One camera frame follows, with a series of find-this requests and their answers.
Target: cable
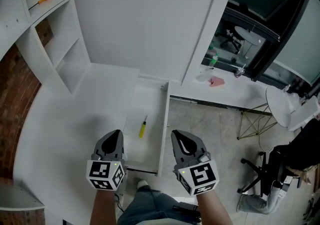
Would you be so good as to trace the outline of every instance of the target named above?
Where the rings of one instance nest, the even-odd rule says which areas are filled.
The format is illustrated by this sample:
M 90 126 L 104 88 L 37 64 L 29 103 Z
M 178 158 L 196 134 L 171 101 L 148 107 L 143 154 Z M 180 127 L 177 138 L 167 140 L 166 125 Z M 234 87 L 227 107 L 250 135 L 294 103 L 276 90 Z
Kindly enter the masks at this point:
M 123 208 L 120 204 L 120 197 L 116 193 L 114 193 L 114 195 L 118 198 L 118 204 L 117 204 L 118 208 L 124 213 L 125 211 L 123 210 Z
M 259 121 L 258 121 L 258 132 L 259 132 L 259 127 L 260 127 L 260 120 L 261 120 L 261 119 L 264 119 L 264 118 L 266 118 L 266 116 L 261 117 L 261 118 L 259 119 Z M 270 153 L 270 152 L 274 149 L 274 147 L 272 147 L 272 148 L 271 148 L 270 150 L 268 150 L 268 151 L 264 150 L 264 148 L 261 146 L 260 135 L 259 135 L 259 134 L 258 134 L 258 139 L 259 139 L 259 146 L 260 146 L 260 148 L 262 149 L 263 152 Z
M 244 220 L 244 225 L 246 225 L 247 224 L 247 217 L 248 217 L 248 212 L 246 213 L 246 216 L 245 216 L 245 220 Z

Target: leg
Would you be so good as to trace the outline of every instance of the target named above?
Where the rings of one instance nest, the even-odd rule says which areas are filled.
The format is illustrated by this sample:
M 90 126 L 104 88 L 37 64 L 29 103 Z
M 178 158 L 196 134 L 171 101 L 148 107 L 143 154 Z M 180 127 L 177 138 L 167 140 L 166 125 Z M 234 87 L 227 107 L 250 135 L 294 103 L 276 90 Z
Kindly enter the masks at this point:
M 280 189 L 272 187 L 271 192 L 267 200 L 263 200 L 258 195 L 241 195 L 237 212 L 243 211 L 248 213 L 264 214 L 268 215 L 277 210 L 282 198 L 279 197 Z
M 182 213 L 178 210 L 174 210 L 174 206 L 178 206 L 179 203 L 173 199 L 171 196 L 160 193 L 158 196 L 154 197 L 154 203 L 158 211 L 162 212 L 166 218 L 173 220 L 178 220 L 187 224 L 197 224 L 188 212 Z
M 246 57 L 247 53 L 249 52 L 250 48 L 252 47 L 252 44 L 250 45 L 249 49 L 245 52 L 245 54 L 243 55 L 243 57 Z
M 161 218 L 155 206 L 152 189 L 146 185 L 138 189 L 133 201 L 118 219 L 118 225 L 134 225 L 141 221 L 155 219 Z

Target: concrete floor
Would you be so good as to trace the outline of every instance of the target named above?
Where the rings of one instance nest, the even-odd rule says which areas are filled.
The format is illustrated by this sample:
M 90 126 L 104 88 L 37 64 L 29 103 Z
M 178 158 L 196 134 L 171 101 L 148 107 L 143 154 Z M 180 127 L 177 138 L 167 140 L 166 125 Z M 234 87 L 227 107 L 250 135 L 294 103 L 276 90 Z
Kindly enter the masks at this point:
M 256 116 L 252 114 L 249 118 L 253 121 Z M 176 162 L 170 135 L 172 130 L 180 129 L 200 137 L 216 161 L 220 182 L 215 191 L 234 225 L 244 225 L 245 221 L 246 225 L 301 225 L 313 185 L 302 183 L 301 188 L 297 189 L 297 180 L 293 180 L 275 213 L 249 213 L 247 216 L 246 212 L 236 212 L 240 197 L 237 189 L 252 182 L 255 176 L 255 173 L 247 165 L 241 164 L 240 160 L 246 158 L 257 163 L 260 159 L 258 152 L 261 151 L 257 136 L 237 140 L 240 120 L 240 111 L 170 100 L 162 176 L 158 178 L 152 174 L 130 171 L 123 207 L 126 208 L 134 197 L 135 178 L 145 179 L 153 189 L 181 201 L 193 201 L 172 172 Z M 249 125 L 250 122 L 244 119 L 242 128 L 246 129 Z M 260 142 L 265 150 L 270 150 L 276 145 L 288 144 L 294 137 L 293 132 L 277 124 L 260 136 Z M 310 174 L 310 179 L 314 181 L 314 174 Z

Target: shoe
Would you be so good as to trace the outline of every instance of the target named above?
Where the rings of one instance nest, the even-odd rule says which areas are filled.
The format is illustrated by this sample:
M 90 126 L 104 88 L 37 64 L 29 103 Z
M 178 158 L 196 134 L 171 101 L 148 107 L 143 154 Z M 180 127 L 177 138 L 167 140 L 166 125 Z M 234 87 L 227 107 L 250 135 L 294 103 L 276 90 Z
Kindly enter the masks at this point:
M 244 196 L 244 194 L 241 194 L 240 198 L 239 198 L 239 201 L 238 201 L 238 204 L 236 205 L 236 212 L 239 213 L 240 212 L 240 200 L 241 198 Z
M 143 186 L 148 186 L 149 184 L 145 181 L 145 180 L 140 180 L 138 182 L 138 185 L 136 186 L 136 189 L 138 190 L 139 188 L 143 187 Z

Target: pink object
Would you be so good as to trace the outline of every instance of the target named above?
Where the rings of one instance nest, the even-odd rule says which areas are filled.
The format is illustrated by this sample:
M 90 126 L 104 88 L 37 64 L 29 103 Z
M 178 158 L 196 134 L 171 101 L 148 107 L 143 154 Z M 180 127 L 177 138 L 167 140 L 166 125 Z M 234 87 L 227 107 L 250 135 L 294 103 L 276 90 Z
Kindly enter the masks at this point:
M 218 87 L 218 86 L 222 86 L 225 84 L 225 81 L 220 78 L 220 77 L 216 77 L 216 76 L 212 76 L 208 82 L 210 82 L 210 87 Z

